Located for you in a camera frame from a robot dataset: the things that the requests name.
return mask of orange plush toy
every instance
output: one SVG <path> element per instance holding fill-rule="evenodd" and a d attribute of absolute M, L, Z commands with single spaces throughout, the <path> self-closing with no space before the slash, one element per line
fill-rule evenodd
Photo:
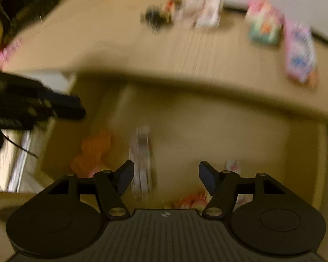
<path fill-rule="evenodd" d="M 81 142 L 81 155 L 73 158 L 70 167 L 79 178 L 91 178 L 100 171 L 102 156 L 110 150 L 111 136 L 109 132 L 101 131 Z"/>

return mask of black cable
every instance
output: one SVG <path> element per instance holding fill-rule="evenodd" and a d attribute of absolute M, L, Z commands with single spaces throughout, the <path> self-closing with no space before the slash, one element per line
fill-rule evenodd
<path fill-rule="evenodd" d="M 24 149 L 24 148 L 21 147 L 20 145 L 17 145 L 15 142 L 11 141 L 6 135 L 4 135 L 4 138 L 5 138 L 6 140 L 8 140 L 11 144 L 13 144 L 13 145 L 15 145 L 16 147 L 18 147 L 19 149 L 21 149 L 21 150 L 25 151 L 26 153 L 28 153 L 28 154 L 30 154 L 30 155 L 36 157 L 37 159 L 39 158 L 36 154 L 31 153 L 30 151 Z"/>

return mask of open drawer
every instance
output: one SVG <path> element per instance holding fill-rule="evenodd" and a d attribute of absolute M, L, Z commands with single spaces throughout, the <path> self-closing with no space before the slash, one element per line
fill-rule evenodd
<path fill-rule="evenodd" d="M 81 122 L 57 121 L 48 136 L 40 169 L 52 179 L 70 173 L 72 158 L 84 137 L 101 129 L 112 133 L 105 169 L 129 159 L 129 140 L 137 127 L 149 126 L 157 185 L 145 203 L 128 208 L 161 208 L 202 190 L 198 165 L 206 160 L 223 170 L 227 160 L 240 160 L 243 177 L 270 174 L 319 208 L 326 170 L 326 125 L 232 100 L 209 88 L 80 76 L 71 90 L 87 111 Z"/>

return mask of wooden tabletop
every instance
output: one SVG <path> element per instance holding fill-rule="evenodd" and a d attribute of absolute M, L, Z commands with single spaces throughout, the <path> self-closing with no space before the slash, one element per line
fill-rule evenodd
<path fill-rule="evenodd" d="M 176 24 L 153 33 L 140 23 L 149 5 L 166 0 L 63 0 L 19 38 L 5 71 L 60 69 L 185 82 L 328 121 L 328 47 L 315 42 L 319 85 L 287 79 L 284 46 L 248 39 L 242 14 L 224 12 L 214 31 Z"/>

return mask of robotic arm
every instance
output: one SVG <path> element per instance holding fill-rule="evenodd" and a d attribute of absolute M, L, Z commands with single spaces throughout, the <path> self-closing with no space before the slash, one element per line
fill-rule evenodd
<path fill-rule="evenodd" d="M 1 129 L 31 130 L 51 116 L 80 120 L 85 114 L 77 96 L 54 93 L 39 81 L 0 71 L 0 149 Z"/>

